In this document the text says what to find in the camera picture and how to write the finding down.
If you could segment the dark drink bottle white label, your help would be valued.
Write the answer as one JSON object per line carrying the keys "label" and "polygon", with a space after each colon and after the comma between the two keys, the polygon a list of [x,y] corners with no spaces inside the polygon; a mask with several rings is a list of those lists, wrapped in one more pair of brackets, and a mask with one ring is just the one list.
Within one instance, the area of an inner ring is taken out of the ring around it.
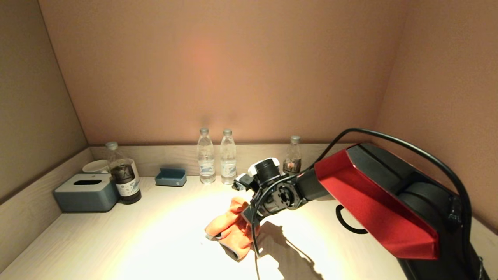
{"label": "dark drink bottle white label", "polygon": [[286,158],[284,160],[282,170],[284,173],[292,175],[299,174],[301,171],[301,148],[299,146],[301,138],[299,135],[290,137],[290,144],[286,149]]}
{"label": "dark drink bottle white label", "polygon": [[114,185],[120,195],[121,202],[134,204],[142,198],[139,180],[132,167],[132,160],[120,149],[117,142],[107,142],[107,167],[114,180]]}

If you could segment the clear water bottle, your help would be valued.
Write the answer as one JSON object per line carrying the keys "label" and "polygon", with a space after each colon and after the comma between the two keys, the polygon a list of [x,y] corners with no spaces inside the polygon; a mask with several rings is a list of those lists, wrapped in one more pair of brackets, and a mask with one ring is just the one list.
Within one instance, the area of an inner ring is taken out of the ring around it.
{"label": "clear water bottle", "polygon": [[197,143],[197,161],[200,181],[204,184],[213,183],[216,180],[214,145],[209,135],[209,129],[205,127],[200,129],[200,137]]}
{"label": "clear water bottle", "polygon": [[223,131],[223,138],[219,146],[222,183],[232,185],[237,177],[237,150],[231,129]]}

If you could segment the blue-grey tissue box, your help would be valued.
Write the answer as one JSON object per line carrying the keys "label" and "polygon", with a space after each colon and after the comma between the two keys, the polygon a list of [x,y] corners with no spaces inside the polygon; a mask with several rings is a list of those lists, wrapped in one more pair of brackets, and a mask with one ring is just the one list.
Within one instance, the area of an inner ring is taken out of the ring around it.
{"label": "blue-grey tissue box", "polygon": [[65,213],[108,212],[120,198],[109,173],[75,174],[52,194]]}

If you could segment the small blue plastic tray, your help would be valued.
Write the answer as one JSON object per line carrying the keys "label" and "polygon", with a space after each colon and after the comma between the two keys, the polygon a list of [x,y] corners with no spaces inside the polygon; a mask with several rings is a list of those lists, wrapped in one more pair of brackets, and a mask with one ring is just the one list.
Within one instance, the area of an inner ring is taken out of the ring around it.
{"label": "small blue plastic tray", "polygon": [[157,186],[182,187],[186,181],[187,175],[184,168],[160,168],[160,172],[155,177]]}

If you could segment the white paper cup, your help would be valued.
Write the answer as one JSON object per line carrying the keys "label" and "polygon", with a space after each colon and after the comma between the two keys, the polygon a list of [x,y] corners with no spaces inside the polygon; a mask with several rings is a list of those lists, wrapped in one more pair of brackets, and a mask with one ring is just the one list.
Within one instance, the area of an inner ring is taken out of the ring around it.
{"label": "white paper cup", "polygon": [[109,166],[107,164],[107,160],[98,160],[87,163],[82,167],[82,172],[90,173],[90,174],[101,174],[101,173],[110,173]]}

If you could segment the orange fluffy cloth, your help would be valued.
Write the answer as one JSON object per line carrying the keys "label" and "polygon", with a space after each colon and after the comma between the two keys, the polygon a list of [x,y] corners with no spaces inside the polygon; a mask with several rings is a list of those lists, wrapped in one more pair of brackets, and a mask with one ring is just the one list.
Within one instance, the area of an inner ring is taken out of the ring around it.
{"label": "orange fluffy cloth", "polygon": [[215,217],[204,229],[206,238],[217,241],[236,261],[242,260],[249,253],[254,241],[251,224],[242,216],[248,206],[249,203],[244,198],[233,197],[228,210]]}

